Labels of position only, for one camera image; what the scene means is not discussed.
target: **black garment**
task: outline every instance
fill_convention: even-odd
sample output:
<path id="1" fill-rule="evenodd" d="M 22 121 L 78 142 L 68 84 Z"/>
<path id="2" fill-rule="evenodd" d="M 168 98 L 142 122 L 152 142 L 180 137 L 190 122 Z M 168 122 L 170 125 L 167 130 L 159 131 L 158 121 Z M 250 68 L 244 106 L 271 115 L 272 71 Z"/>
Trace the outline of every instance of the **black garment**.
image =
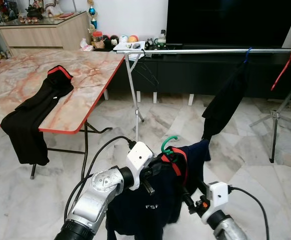
<path id="1" fill-rule="evenodd" d="M 202 140 L 179 149 L 187 156 L 185 187 L 193 194 L 197 189 L 197 178 L 203 181 L 204 162 L 210 160 L 209 142 Z M 148 179 L 155 190 L 152 196 L 141 185 L 137 190 L 128 189 L 115 197 L 106 212 L 107 240 L 117 239 L 114 231 L 134 235 L 137 240 L 162 240 L 163 227 L 175 223 L 180 215 L 182 196 L 175 188 L 177 180 L 176 172 L 169 167 Z"/>
<path id="2" fill-rule="evenodd" d="M 59 99 L 74 89 L 72 77 L 62 66 L 55 66 L 39 91 L 2 120 L 1 128 L 9 135 L 21 164 L 44 166 L 49 162 L 44 135 L 38 128 Z"/>
<path id="3" fill-rule="evenodd" d="M 206 108 L 202 139 L 210 140 L 228 124 L 247 90 L 247 75 L 247 63 L 243 62 Z"/>

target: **television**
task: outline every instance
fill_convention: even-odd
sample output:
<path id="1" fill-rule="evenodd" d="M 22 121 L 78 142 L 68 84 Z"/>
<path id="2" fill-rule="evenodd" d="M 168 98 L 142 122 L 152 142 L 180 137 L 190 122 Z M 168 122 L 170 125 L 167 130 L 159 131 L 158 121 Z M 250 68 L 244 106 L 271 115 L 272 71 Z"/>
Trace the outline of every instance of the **television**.
<path id="1" fill-rule="evenodd" d="M 169 0 L 167 44 L 282 47 L 291 0 Z"/>

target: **marble floor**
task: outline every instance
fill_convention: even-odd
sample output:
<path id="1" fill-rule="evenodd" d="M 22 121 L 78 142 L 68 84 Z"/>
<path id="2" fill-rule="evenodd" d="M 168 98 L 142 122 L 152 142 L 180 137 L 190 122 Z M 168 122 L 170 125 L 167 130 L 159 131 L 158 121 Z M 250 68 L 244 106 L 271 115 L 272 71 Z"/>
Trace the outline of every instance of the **marble floor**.
<path id="1" fill-rule="evenodd" d="M 101 100 L 88 119 L 98 129 L 113 127 L 103 134 L 89 135 L 89 163 L 109 139 L 118 135 L 135 136 L 131 95 L 109 92 L 109 98 Z M 211 99 L 196 95 L 193 106 L 188 106 L 187 95 L 158 95 L 158 103 L 153 104 L 151 95 L 142 94 L 140 111 L 145 122 L 139 125 L 140 140 L 155 153 L 160 152 L 162 142 L 171 135 L 178 136 L 171 143 L 176 147 L 199 141 L 204 129 L 201 115 Z M 279 104 L 265 99 L 243 99 L 225 129 L 212 138 L 212 160 L 205 163 L 204 181 L 223 181 L 252 193 L 267 213 L 270 239 L 291 240 L 291 123 L 280 121 L 274 164 L 269 162 L 272 120 L 249 127 Z M 282 115 L 291 118 L 291 104 Z M 84 148 L 83 133 L 44 137 L 52 148 Z M 110 145 L 95 162 L 93 172 L 113 165 L 122 167 L 128 150 L 123 140 Z M 31 167 L 19 164 L 8 136 L 0 129 L 0 240 L 52 240 L 60 231 L 66 201 L 80 180 L 83 156 L 49 152 L 49 159 L 46 166 L 37 167 L 35 180 L 30 180 Z M 199 197 L 199 191 L 192 196 L 194 200 Z M 235 219 L 250 240 L 266 239 L 261 209 L 248 196 L 231 193 L 225 213 Z M 94 239 L 106 239 L 104 221 Z M 119 236 L 118 239 L 134 238 Z M 183 205 L 179 221 L 164 228 L 163 239 L 213 240 L 214 237 L 210 227 L 203 225 L 195 214 L 190 215 Z"/>

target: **red table edge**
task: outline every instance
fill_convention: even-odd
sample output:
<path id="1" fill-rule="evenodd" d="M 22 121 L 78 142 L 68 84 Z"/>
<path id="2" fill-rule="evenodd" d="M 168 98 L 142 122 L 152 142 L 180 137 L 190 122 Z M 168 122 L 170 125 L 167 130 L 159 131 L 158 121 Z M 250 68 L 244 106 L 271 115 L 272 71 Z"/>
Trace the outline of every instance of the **red table edge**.
<path id="1" fill-rule="evenodd" d="M 76 134 L 77 132 L 79 132 L 79 130 L 81 129 L 81 127 L 83 126 L 83 124 L 85 123 L 85 121 L 88 119 L 88 117 L 90 116 L 91 112 L 93 111 L 93 109 L 95 108 L 95 106 L 97 105 L 99 99 L 101 98 L 101 96 L 104 94 L 105 90 L 107 89 L 107 86 L 109 85 L 109 83 L 111 82 L 112 78 L 114 77 L 114 75 L 116 74 L 116 72 L 118 71 L 119 67 L 121 66 L 122 62 L 124 61 L 124 56 L 122 56 L 121 61 L 119 62 L 118 66 L 116 67 L 116 69 L 114 70 L 114 72 L 112 73 L 111 77 L 109 78 L 109 80 L 107 81 L 107 83 L 105 84 L 104 88 L 102 89 L 101 93 L 99 94 L 99 96 L 96 98 L 96 100 L 94 101 L 94 104 L 91 106 L 90 110 L 87 112 L 86 116 L 84 117 L 83 121 L 81 122 L 81 124 L 79 125 L 79 127 L 74 130 L 74 131 L 63 131 L 63 130 L 51 130 L 51 129 L 45 129 L 45 128 L 39 128 L 40 132 L 45 132 L 45 133 L 54 133 L 54 134 Z"/>

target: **folding table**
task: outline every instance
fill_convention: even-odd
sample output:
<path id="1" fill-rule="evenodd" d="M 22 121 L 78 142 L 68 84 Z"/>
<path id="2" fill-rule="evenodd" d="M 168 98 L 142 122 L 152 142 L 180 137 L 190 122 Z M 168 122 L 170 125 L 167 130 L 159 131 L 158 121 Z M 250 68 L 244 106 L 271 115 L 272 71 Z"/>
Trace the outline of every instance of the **folding table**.
<path id="1" fill-rule="evenodd" d="M 73 76 L 71 83 L 74 90 L 59 100 L 38 130 L 69 135 L 84 132 L 84 151 L 48 148 L 50 151 L 84 155 L 83 179 L 88 157 L 88 133 L 101 134 L 112 129 L 107 127 L 98 131 L 87 122 L 87 118 L 102 94 L 107 99 L 107 85 L 123 59 L 122 55 L 114 52 L 49 49 L 5 60 L 0 63 L 0 123 L 18 105 L 38 92 L 48 70 L 56 65 L 63 66 Z M 36 164 L 32 166 L 30 179 L 34 179 L 35 170 Z"/>

